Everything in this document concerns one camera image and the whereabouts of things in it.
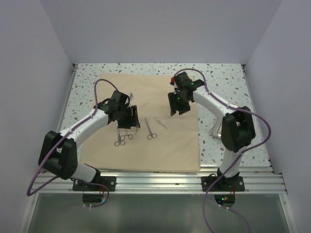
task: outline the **white wall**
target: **white wall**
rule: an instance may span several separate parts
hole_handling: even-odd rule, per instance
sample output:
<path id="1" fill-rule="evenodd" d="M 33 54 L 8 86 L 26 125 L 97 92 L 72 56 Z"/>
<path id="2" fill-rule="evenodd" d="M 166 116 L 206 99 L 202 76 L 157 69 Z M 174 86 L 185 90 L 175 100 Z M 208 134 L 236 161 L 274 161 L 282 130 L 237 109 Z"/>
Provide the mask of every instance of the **white wall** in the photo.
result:
<path id="1" fill-rule="evenodd" d="M 246 64 L 281 0 L 41 0 L 70 60 Z"/>
<path id="2" fill-rule="evenodd" d="M 272 125 L 272 165 L 284 175 L 300 232 L 310 232 L 310 0 L 283 0 L 246 71 L 256 109 Z"/>
<path id="3" fill-rule="evenodd" d="M 72 69 L 39 0 L 0 1 L 0 54 L 0 232 L 16 233 Z"/>

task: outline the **glass panel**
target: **glass panel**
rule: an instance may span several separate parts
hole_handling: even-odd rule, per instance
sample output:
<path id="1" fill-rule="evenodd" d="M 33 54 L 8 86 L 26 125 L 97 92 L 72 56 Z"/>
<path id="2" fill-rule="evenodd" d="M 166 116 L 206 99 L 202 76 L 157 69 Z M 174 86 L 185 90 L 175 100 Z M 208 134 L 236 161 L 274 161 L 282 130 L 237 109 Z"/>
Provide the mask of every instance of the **glass panel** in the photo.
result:
<path id="1" fill-rule="evenodd" d="M 107 204 L 83 208 L 81 194 L 40 194 L 30 233 L 200 233 L 208 232 L 203 195 L 111 194 Z M 233 209 L 250 222 L 253 233 L 289 232 L 278 195 L 236 195 Z M 247 232 L 237 214 L 208 196 L 207 217 L 218 233 Z"/>

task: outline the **terrazzo surface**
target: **terrazzo surface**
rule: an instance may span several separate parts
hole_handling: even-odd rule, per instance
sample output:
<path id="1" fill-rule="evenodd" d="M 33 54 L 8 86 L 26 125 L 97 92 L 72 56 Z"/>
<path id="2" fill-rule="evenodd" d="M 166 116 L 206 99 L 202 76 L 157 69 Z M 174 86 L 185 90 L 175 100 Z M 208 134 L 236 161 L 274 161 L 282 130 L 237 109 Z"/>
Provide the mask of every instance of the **terrazzo surface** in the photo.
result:
<path id="1" fill-rule="evenodd" d="M 173 64 L 173 63 L 109 63 L 79 64 L 70 91 L 61 129 L 65 129 L 83 118 L 93 108 L 94 82 L 102 73 L 170 75 L 183 68 L 195 68 L 202 71 L 209 88 L 224 99 L 248 106 L 253 110 L 242 67 L 240 64 Z M 195 79 L 201 79 L 196 72 L 188 72 Z M 224 146 L 220 139 L 211 134 L 215 116 L 199 105 L 199 148 L 201 166 L 220 166 L 223 160 Z M 254 119 L 256 138 L 252 144 L 262 141 L 257 119 Z M 242 158 L 241 166 L 269 167 L 265 145 L 248 151 Z"/>

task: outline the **cardboard mat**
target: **cardboard mat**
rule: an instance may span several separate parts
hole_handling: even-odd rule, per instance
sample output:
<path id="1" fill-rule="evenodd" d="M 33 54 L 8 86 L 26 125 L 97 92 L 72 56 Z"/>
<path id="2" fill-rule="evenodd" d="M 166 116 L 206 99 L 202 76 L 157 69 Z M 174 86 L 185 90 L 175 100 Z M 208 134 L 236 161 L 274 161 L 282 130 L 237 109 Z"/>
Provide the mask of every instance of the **cardboard mat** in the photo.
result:
<path id="1" fill-rule="evenodd" d="M 125 138 L 125 145 L 116 147 L 117 122 L 111 122 L 88 138 L 82 147 L 80 162 L 96 168 L 197 172 L 200 169 L 198 143 L 198 108 L 190 103 L 191 111 L 181 116 L 170 115 L 168 93 L 173 92 L 170 76 L 102 74 L 102 79 L 111 81 L 119 91 L 133 93 L 131 105 L 138 107 L 141 128 L 127 130 L 133 139 Z M 114 88 L 99 82 L 98 100 L 111 97 Z M 168 129 L 158 124 L 160 120 Z M 145 118 L 157 138 L 147 139 L 149 134 Z"/>

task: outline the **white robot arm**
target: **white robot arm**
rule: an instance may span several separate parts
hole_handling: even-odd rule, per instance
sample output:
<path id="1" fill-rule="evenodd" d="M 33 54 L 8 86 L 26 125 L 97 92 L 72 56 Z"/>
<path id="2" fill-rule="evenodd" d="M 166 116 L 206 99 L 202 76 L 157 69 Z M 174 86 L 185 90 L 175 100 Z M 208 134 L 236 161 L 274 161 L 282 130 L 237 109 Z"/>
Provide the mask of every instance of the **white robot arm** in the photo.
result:
<path id="1" fill-rule="evenodd" d="M 206 91 L 202 80 L 192 81 L 185 72 L 174 76 L 171 79 L 171 85 L 175 86 L 175 91 L 168 94 L 171 116 L 177 111 L 179 114 L 189 111 L 190 101 L 204 106 L 216 116 L 214 129 L 218 134 L 220 134 L 218 129 L 221 129 L 220 138 L 225 147 L 223 162 L 217 171 L 217 175 L 220 176 L 233 164 L 240 151 L 250 145 L 251 140 L 255 137 L 252 116 L 234 111 L 220 104 Z M 227 106 L 240 108 L 215 93 L 213 95 Z M 225 173 L 221 180 L 221 186 L 231 188 L 239 177 L 240 162 L 241 159 Z"/>
<path id="2" fill-rule="evenodd" d="M 132 93 L 126 95 L 114 91 L 110 99 L 98 104 L 95 113 L 94 110 L 91 110 L 83 119 L 59 133 L 48 132 L 43 142 L 39 164 L 42 163 L 51 148 L 65 137 L 57 150 L 45 162 L 43 168 L 64 180 L 75 179 L 84 182 L 101 183 L 100 172 L 97 169 L 79 163 L 77 149 L 93 133 L 108 125 L 111 121 L 118 121 L 119 128 L 130 129 L 133 126 L 140 128 L 137 107 L 135 105 L 130 106 L 132 98 Z"/>

